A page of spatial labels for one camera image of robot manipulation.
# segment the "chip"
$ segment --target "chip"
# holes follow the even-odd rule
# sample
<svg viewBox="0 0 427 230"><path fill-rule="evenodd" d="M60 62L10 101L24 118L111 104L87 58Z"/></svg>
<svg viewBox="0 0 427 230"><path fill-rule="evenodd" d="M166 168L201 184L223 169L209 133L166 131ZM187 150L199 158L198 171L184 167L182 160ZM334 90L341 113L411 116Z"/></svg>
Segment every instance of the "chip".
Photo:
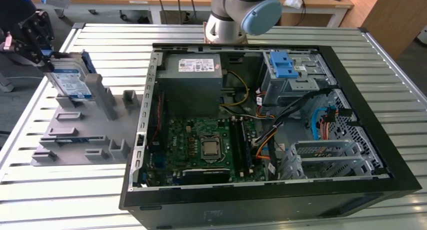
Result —
<svg viewBox="0 0 427 230"><path fill-rule="evenodd" d="M201 158L206 162L214 163L222 158L222 140L218 135L207 136L201 138Z"/></svg>
<svg viewBox="0 0 427 230"><path fill-rule="evenodd" d="M205 155L218 155L219 154L217 141L203 142L203 153L205 153Z"/></svg>

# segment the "yellow wire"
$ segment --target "yellow wire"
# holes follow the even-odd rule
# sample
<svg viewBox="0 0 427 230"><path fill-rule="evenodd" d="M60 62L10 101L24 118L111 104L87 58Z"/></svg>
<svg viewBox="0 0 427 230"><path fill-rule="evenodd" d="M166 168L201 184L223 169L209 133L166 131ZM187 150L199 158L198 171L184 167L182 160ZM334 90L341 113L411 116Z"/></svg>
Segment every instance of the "yellow wire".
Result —
<svg viewBox="0 0 427 230"><path fill-rule="evenodd" d="M266 139L266 141L262 143L262 145L261 145L261 147L259 147L259 149L258 149L257 155L255 155L257 158L270 159L270 157L262 156L262 155L259 155L259 154L262 153L262 149L263 149L266 143L267 143L269 140L274 137L274 135L277 134L277 132L278 132L278 130L274 131L274 133L269 136L269 138Z"/></svg>
<svg viewBox="0 0 427 230"><path fill-rule="evenodd" d="M259 117L259 118L267 117L267 115L265 115L265 116L259 115L259 111L258 111L258 110L255 111L255 115L257 115L257 117ZM271 118L271 119L275 119L277 116L275 116L275 115L270 115L270 118Z"/></svg>
<svg viewBox="0 0 427 230"><path fill-rule="evenodd" d="M238 106L238 105L243 104L247 101L247 99L250 97L250 88L249 88L249 85L247 85L246 81L242 79L242 77L234 71L229 71L229 73L235 75L235 77L241 80L241 82L243 83L245 88L246 88L246 96L245 96L242 101L235 102L235 103L221 104L221 106L233 107L233 106Z"/></svg>

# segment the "aluminum table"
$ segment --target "aluminum table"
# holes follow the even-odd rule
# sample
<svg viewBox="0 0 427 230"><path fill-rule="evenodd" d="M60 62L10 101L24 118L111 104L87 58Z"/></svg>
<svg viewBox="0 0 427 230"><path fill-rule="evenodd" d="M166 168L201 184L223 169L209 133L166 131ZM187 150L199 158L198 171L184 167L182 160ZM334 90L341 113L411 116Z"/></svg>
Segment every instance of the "aluminum table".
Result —
<svg viewBox="0 0 427 230"><path fill-rule="evenodd" d="M142 93L152 43L202 42L201 25L87 24L72 29L62 51L90 52L114 94L127 89ZM371 35L354 28L278 27L250 36L249 42L334 47L425 189L345 218L251 224L241 229L427 229L427 99ZM124 164L30 165L58 107L55 96L44 78L0 151L0 229L143 229L119 210Z"/></svg>

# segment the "gray carpet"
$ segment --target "gray carpet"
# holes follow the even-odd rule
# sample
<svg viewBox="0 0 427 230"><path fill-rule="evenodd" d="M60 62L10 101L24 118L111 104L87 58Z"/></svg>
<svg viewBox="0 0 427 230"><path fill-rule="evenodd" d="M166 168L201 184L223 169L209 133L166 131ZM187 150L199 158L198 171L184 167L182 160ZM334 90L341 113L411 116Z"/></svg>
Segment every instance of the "gray carpet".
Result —
<svg viewBox="0 0 427 230"><path fill-rule="evenodd" d="M146 11L123 11L128 16L130 22L136 23L138 19L146 17L148 13ZM86 10L66 10L66 18L59 19L54 10L48 10L51 16L51 22L55 31L55 43L56 50L62 48L62 44L71 31L74 23L100 23L100 24L123 24L127 23L120 19L119 11L98 11L96 15L92 15ZM170 13L168 18L174 18L175 15ZM207 20L210 16L209 12L198 12L198 21L191 20L188 24L201 24L203 20ZM414 80L418 87L427 94L427 47L422 46L418 42L414 42L402 56L398 59L398 64L406 71L410 78ZM34 67L15 66L12 62L0 55L0 73L6 77L42 77L43 74ZM39 79L34 78L14 78L11 82L15 85L15 91L10 93L0 92L0 130L11 131L22 116L27 103L35 93ZM7 140L7 136L0 135L0 146L3 146Z"/></svg>

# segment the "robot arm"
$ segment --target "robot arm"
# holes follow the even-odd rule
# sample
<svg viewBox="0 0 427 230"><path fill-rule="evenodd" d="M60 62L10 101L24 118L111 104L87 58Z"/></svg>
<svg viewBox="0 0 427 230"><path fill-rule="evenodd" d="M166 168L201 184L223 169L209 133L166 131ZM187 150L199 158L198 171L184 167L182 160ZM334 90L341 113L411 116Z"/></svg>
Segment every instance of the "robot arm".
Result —
<svg viewBox="0 0 427 230"><path fill-rule="evenodd" d="M213 0L206 38L211 43L234 44L250 35L265 34L282 15L279 0Z"/></svg>
<svg viewBox="0 0 427 230"><path fill-rule="evenodd" d="M0 52L23 64L43 66L43 72L52 71L54 29L48 13L38 11L32 0L0 0L0 28L6 37Z"/></svg>

